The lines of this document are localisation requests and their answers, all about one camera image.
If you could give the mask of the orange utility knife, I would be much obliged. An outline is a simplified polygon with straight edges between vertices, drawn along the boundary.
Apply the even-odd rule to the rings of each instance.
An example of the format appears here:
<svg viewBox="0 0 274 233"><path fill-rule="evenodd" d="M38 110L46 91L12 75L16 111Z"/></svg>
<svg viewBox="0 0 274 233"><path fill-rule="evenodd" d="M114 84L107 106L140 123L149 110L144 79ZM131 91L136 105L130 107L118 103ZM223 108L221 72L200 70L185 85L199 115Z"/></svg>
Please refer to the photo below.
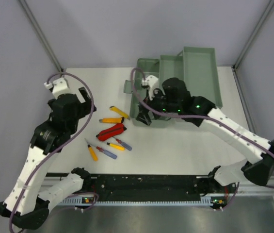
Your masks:
<svg viewBox="0 0 274 233"><path fill-rule="evenodd" d="M118 117L118 118L103 118L100 119L99 122L100 123L107 123L107 124L119 124L119 123L123 123L125 120L124 117Z"/></svg>

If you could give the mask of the red black pliers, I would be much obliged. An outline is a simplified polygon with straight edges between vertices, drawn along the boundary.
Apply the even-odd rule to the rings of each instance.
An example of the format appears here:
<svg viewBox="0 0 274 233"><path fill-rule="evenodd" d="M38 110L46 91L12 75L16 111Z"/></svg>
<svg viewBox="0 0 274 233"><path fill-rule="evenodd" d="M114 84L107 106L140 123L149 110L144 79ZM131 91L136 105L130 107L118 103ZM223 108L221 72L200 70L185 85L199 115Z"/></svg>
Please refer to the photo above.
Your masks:
<svg viewBox="0 0 274 233"><path fill-rule="evenodd" d="M117 124L115 124L114 126L108 128L108 129L100 131L96 135L96 138L99 141L106 141L107 139L109 139L111 137L114 137L114 136L122 134L126 130L127 130L127 128L125 127L124 124L117 123Z"/></svg>

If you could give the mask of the green plastic toolbox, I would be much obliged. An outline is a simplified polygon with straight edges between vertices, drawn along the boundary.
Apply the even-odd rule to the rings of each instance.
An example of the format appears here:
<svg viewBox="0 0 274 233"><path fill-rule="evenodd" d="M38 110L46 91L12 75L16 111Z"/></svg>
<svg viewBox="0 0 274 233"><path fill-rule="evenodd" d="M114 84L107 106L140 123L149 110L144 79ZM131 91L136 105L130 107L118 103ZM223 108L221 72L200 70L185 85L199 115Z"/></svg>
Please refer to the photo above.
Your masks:
<svg viewBox="0 0 274 233"><path fill-rule="evenodd" d="M136 66L139 70L125 81L124 93L135 89L157 111L184 114L181 101L197 96L223 106L214 48L184 47L177 55L140 58Z"/></svg>

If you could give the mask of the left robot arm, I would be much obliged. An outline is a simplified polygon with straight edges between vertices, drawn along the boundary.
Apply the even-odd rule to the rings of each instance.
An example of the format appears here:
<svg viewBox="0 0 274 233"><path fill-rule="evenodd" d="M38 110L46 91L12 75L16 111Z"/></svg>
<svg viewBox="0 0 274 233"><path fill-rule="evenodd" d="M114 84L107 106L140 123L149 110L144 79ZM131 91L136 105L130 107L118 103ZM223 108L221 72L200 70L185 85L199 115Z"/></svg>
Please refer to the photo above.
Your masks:
<svg viewBox="0 0 274 233"><path fill-rule="evenodd" d="M78 129L79 120L92 117L96 111L89 89L79 88L84 102L68 87L51 90L54 98L48 101L49 117L35 128L17 182L9 196L0 202L0 216L9 219L10 232L14 231L13 227L22 231L40 228L56 205L77 191L89 191L92 185L90 173L77 167L64 180L47 191L40 191L49 167L63 147L84 130L84 127Z"/></svg>

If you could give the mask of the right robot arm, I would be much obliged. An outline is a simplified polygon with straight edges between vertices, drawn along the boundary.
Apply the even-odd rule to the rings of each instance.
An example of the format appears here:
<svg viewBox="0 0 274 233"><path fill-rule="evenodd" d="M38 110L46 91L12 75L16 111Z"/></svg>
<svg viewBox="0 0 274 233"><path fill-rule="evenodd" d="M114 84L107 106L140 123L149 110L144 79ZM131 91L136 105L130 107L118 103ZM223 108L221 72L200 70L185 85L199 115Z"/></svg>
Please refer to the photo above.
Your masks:
<svg viewBox="0 0 274 233"><path fill-rule="evenodd" d="M268 140L243 128L227 117L219 107L203 96L192 96L184 81L169 78L159 88L159 79L149 75L141 79L146 97L139 99L138 121L150 125L148 113L155 117L179 118L216 135L244 156L244 160L216 166L210 173L208 187L213 192L226 185L248 180L267 186L274 171L274 140Z"/></svg>

